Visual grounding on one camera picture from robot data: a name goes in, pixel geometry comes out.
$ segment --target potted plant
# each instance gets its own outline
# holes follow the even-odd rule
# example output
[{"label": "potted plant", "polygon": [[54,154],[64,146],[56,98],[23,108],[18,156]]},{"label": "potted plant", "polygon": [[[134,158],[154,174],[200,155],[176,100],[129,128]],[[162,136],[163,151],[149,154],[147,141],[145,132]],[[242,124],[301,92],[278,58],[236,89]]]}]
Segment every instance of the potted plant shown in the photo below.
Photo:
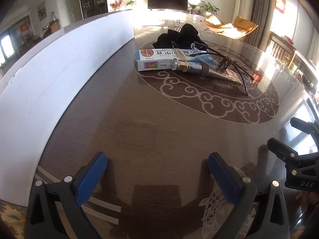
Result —
[{"label": "potted plant", "polygon": [[196,8],[197,8],[197,4],[191,4],[191,3],[190,3],[190,4],[188,5],[189,13],[190,13],[190,14],[195,14]]},{"label": "potted plant", "polygon": [[201,2],[202,4],[200,5],[200,8],[202,9],[202,16],[207,17],[208,15],[216,14],[219,11],[219,9],[216,6],[211,5],[211,3],[205,3],[203,1]]},{"label": "potted plant", "polygon": [[136,1],[134,0],[129,0],[126,4],[125,4],[125,7],[128,7],[128,8],[134,8],[136,6]]},{"label": "potted plant", "polygon": [[113,11],[118,11],[122,5],[123,0],[114,1],[114,3],[110,3],[110,6],[112,7]]}]

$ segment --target circular table pattern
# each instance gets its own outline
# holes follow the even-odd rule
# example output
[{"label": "circular table pattern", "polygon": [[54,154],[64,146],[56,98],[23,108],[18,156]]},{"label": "circular table pattern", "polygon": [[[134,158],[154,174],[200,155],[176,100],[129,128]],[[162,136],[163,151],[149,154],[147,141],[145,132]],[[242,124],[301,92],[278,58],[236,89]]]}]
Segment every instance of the circular table pattern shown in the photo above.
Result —
[{"label": "circular table pattern", "polygon": [[[251,124],[272,120],[278,113],[280,103],[271,81],[264,73],[256,71],[257,65],[240,53],[216,43],[205,42],[218,52],[228,55],[251,75],[260,75],[261,80],[257,83],[251,82],[243,74],[249,96],[246,96],[241,84],[182,71],[149,70],[138,72],[139,76],[164,96],[211,117]],[[152,48],[152,44],[147,44],[142,49]]]}]

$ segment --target wooden table surface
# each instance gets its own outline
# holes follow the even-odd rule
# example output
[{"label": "wooden table surface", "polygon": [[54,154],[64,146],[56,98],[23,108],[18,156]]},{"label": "wooden table surface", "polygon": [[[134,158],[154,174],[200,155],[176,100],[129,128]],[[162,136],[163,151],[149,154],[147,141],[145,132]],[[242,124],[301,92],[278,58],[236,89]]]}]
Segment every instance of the wooden table surface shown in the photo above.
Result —
[{"label": "wooden table surface", "polygon": [[249,84],[248,97],[242,86],[220,79],[138,72],[135,50],[150,48],[165,32],[163,26],[135,29],[135,39],[91,77],[55,127],[36,179],[49,183],[74,175],[102,151],[108,167],[92,195],[100,201],[84,206],[103,238],[212,238],[231,211],[207,166],[209,154],[218,152],[259,191],[278,180],[294,223],[300,191],[284,187],[284,163],[266,143],[275,137],[309,153],[312,138],[289,124],[294,115],[314,119],[303,86],[274,58],[209,31],[200,31],[209,46],[261,74],[260,83]]}]

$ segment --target silver screw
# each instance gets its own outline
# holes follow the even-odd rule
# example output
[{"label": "silver screw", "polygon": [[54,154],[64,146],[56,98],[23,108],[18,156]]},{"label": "silver screw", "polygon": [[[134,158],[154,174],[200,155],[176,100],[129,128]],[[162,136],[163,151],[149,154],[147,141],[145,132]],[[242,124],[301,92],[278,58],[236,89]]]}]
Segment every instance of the silver screw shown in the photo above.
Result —
[{"label": "silver screw", "polygon": [[251,179],[249,177],[245,176],[245,177],[242,178],[242,181],[245,182],[245,183],[250,183]]},{"label": "silver screw", "polygon": [[70,182],[72,180],[72,176],[67,176],[64,178],[65,182]]},{"label": "silver screw", "polygon": [[279,182],[278,181],[272,181],[272,185],[274,185],[275,187],[279,186]]},{"label": "silver screw", "polygon": [[35,185],[36,185],[36,186],[40,186],[41,184],[42,184],[42,181],[41,181],[41,180],[38,180],[38,181],[35,182]]}]

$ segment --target tv screen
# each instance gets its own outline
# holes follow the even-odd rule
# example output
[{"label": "tv screen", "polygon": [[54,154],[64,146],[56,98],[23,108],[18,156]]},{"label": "tv screen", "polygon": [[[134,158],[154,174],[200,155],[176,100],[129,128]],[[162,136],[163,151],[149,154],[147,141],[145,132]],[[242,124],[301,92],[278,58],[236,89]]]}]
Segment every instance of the tv screen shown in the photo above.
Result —
[{"label": "tv screen", "polygon": [[171,9],[186,11],[188,0],[147,0],[149,9]]}]

